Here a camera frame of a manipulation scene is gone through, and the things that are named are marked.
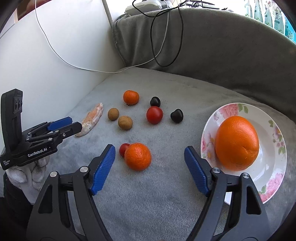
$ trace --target gloved hand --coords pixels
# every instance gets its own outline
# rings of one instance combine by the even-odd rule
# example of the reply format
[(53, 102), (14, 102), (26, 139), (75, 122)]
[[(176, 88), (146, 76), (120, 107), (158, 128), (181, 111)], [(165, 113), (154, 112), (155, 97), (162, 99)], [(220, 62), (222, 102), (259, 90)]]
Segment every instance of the gloved hand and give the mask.
[(44, 174), (49, 156), (31, 162), (23, 167), (11, 167), (6, 170), (10, 182), (21, 189), (31, 204), (34, 204), (45, 179)]

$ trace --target mandarin orange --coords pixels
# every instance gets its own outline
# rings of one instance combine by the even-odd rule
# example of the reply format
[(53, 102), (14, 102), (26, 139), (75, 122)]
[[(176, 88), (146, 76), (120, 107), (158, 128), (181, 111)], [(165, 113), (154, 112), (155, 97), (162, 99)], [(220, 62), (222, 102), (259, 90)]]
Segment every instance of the mandarin orange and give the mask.
[(126, 164), (135, 171), (142, 171), (151, 163), (151, 153), (148, 147), (141, 143), (128, 146), (124, 153)]
[(139, 102), (139, 94), (135, 91), (128, 90), (123, 94), (123, 101), (128, 105), (134, 105)]
[(220, 163), (231, 171), (253, 164), (259, 153), (259, 139), (253, 125), (241, 116), (231, 116), (219, 126), (215, 151)]

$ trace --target white wall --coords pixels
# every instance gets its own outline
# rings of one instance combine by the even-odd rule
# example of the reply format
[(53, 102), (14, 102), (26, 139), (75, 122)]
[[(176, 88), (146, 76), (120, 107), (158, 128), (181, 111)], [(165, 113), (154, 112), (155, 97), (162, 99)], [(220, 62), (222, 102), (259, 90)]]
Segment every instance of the white wall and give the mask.
[[(52, 46), (66, 61), (111, 72), (123, 67), (101, 0), (52, 0), (39, 7), (37, 14)], [(23, 130), (66, 116), (106, 77), (60, 60), (34, 11), (0, 39), (0, 94), (14, 88), (23, 91)]]
[(4, 28), (2, 29), (2, 31), (1, 31), (1, 33), (0, 33), (0, 38), (1, 38), (2, 35), (5, 34), (5, 32), (6, 32), (7, 30), (9, 30), (10, 27), (12, 27), (12, 26), (15, 24), (15, 14), (16, 14), (15, 12), (10, 16), (10, 18), (9, 18), (8, 21), (6, 22)]

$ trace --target gray fabric surface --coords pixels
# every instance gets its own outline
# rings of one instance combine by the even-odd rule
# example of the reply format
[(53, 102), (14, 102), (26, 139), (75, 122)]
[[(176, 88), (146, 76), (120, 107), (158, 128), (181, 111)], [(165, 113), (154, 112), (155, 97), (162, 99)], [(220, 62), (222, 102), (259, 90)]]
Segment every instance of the gray fabric surface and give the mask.
[[(143, 68), (188, 76), (234, 90), (265, 103), (296, 122), (296, 44), (273, 28), (229, 11), (181, 9), (184, 36), (181, 52), (169, 67), (152, 61)], [(158, 53), (163, 41), (166, 14), (153, 25)], [(115, 45), (126, 66), (151, 58), (150, 26), (144, 15), (123, 16), (112, 28)], [(170, 63), (179, 48), (181, 33), (177, 9), (170, 12), (168, 33), (161, 54)]]
[[(140, 101), (127, 106), (126, 90), (137, 91)], [(149, 124), (146, 111), (153, 96), (161, 99), (164, 112), (157, 125)], [(274, 232), (291, 210), (296, 197), (295, 143), (296, 125), (285, 115), (226, 88), (197, 79), (155, 70), (132, 68), (108, 77), (70, 113), (81, 121), (88, 111), (102, 102), (104, 112), (97, 125), (85, 136), (70, 137), (51, 156), (47, 174), (74, 172), (101, 154), (107, 144), (116, 148), (116, 159), (105, 185), (94, 200), (114, 241), (186, 240), (203, 208), (206, 198), (197, 190), (184, 161), (184, 149), (193, 145), (200, 153), (200, 138), (207, 119), (220, 106), (230, 102), (253, 104), (268, 113), (282, 131), (286, 145), (287, 171), (277, 193), (265, 204)], [(133, 119), (133, 128), (123, 131), (117, 121), (107, 118), (110, 108)], [(180, 108), (184, 120), (174, 124), (170, 113)], [(142, 172), (129, 169), (118, 153), (122, 143), (141, 142), (152, 153), (150, 167)], [(70, 195), (73, 206), (73, 195)], [(223, 230), (228, 213), (224, 205), (217, 232)], [(73, 213), (77, 230), (77, 213)]]

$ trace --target red tomato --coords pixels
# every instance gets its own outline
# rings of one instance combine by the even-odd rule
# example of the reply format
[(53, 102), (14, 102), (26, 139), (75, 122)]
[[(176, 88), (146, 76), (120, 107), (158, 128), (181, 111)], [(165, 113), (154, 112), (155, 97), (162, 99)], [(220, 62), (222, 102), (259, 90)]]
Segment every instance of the red tomato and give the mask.
[(124, 153), (126, 149), (129, 147), (130, 144), (128, 143), (123, 143), (120, 148), (119, 148), (119, 154), (124, 158)]
[(146, 118), (151, 124), (157, 124), (163, 118), (163, 111), (157, 106), (151, 106), (147, 110)]

